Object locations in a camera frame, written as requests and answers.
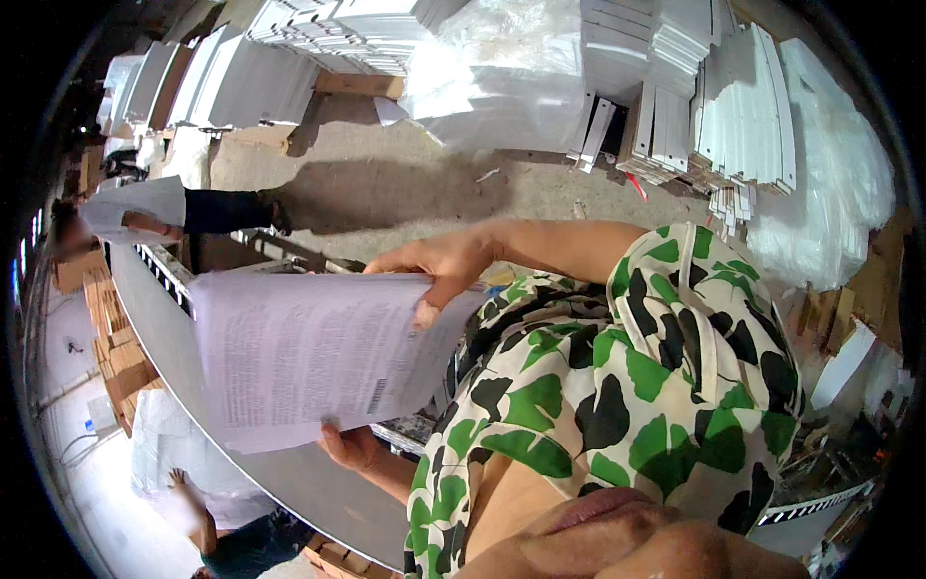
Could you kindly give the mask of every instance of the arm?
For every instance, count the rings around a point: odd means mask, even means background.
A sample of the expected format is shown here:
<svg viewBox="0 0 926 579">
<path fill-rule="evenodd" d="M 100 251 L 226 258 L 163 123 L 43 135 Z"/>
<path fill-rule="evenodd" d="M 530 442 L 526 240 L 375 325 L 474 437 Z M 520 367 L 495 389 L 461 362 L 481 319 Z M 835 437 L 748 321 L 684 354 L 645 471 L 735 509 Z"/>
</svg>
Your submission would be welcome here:
<svg viewBox="0 0 926 579">
<path fill-rule="evenodd" d="M 336 428 L 325 424 L 321 433 L 319 446 L 332 460 L 386 491 L 403 505 L 408 504 L 412 479 L 418 468 L 414 462 L 382 447 L 368 426 L 338 433 Z"/>
<path fill-rule="evenodd" d="M 163 235 L 174 241 L 180 241 L 183 237 L 183 228 L 176 225 L 167 225 L 159 220 L 136 211 L 126 211 L 122 216 L 122 225 L 129 229 L 144 230 L 148 232 Z"/>
<path fill-rule="evenodd" d="M 648 230 L 621 221 L 493 220 L 475 227 L 494 261 L 606 283 L 627 249 Z"/>
<path fill-rule="evenodd" d="M 620 221 L 492 220 L 387 251 L 364 273 L 431 275 L 434 285 L 412 321 L 421 330 L 431 327 L 450 300 L 496 261 L 605 283 L 631 244 L 646 232 Z"/>
<path fill-rule="evenodd" d="M 173 469 L 170 471 L 170 480 L 173 482 L 171 488 L 180 493 L 186 504 L 196 514 L 196 519 L 199 521 L 199 530 L 196 537 L 198 540 L 194 540 L 194 543 L 196 543 L 200 553 L 208 555 L 216 550 L 216 544 L 219 540 L 216 534 L 216 520 L 187 483 L 186 472 L 181 469 Z"/>
</svg>

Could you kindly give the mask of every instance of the white shirt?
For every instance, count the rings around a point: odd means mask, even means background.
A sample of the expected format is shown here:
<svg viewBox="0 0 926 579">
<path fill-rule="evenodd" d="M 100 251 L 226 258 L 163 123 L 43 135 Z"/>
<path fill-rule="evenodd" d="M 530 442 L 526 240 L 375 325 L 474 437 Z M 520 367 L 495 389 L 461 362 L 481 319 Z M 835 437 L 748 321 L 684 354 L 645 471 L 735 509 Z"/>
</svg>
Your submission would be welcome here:
<svg viewBox="0 0 926 579">
<path fill-rule="evenodd" d="M 98 190 L 78 208 L 94 235 L 114 244 L 172 244 L 154 232 L 131 230 L 122 225 L 126 211 L 144 213 L 165 225 L 186 222 L 186 193 L 180 177 L 165 177 L 131 183 L 114 189 Z"/>
</svg>

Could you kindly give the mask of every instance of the hand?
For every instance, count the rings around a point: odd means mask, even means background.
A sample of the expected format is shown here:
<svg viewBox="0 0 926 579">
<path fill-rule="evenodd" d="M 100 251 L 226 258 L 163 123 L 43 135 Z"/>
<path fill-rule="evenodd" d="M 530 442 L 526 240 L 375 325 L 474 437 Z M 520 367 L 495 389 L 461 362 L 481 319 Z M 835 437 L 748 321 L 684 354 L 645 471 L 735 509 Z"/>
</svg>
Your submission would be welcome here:
<svg viewBox="0 0 926 579">
<path fill-rule="evenodd" d="M 376 468 L 382 447 L 369 426 L 339 433 L 330 424 L 324 424 L 321 434 L 319 446 L 344 468 L 355 472 L 369 472 Z"/>
<path fill-rule="evenodd" d="M 420 271 L 434 278 L 434 285 L 422 297 L 412 319 L 416 330 L 427 330 L 447 304 L 479 280 L 495 262 L 491 235 L 482 225 L 419 239 L 380 254 L 364 273 Z"/>
<path fill-rule="evenodd" d="M 183 486 L 187 484 L 186 471 L 182 469 L 173 468 L 170 470 L 170 473 L 168 474 L 168 476 L 170 477 L 170 481 L 173 483 L 173 485 L 168 485 L 168 488 L 173 488 L 175 486 Z"/>
</svg>

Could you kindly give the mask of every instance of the green and black leaf print blouse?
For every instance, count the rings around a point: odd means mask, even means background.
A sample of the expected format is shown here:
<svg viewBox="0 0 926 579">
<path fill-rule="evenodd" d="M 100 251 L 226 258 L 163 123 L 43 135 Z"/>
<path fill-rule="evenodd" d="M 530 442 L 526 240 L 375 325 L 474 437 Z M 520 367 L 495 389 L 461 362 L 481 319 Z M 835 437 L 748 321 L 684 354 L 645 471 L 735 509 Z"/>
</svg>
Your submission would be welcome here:
<svg viewBox="0 0 926 579">
<path fill-rule="evenodd" d="M 408 577 L 463 565 L 469 506 L 495 452 L 565 497 L 632 486 L 745 534 L 805 406 L 769 291 L 691 224 L 643 235 L 607 287 L 517 279 L 470 320 L 451 368 L 456 401 L 408 501 Z"/>
</svg>

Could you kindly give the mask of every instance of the paper document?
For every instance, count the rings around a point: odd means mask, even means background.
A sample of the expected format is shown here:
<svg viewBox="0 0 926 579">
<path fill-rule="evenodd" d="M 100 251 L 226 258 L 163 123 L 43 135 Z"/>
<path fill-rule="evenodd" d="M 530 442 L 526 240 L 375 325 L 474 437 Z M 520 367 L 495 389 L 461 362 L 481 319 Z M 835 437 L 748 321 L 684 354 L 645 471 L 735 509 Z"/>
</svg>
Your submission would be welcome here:
<svg viewBox="0 0 926 579">
<path fill-rule="evenodd" d="M 220 444 L 243 453 L 297 447 L 413 414 L 443 383 L 486 295 L 452 301 L 427 332 L 411 319 L 431 280 L 417 274 L 209 273 L 190 292 Z"/>
</svg>

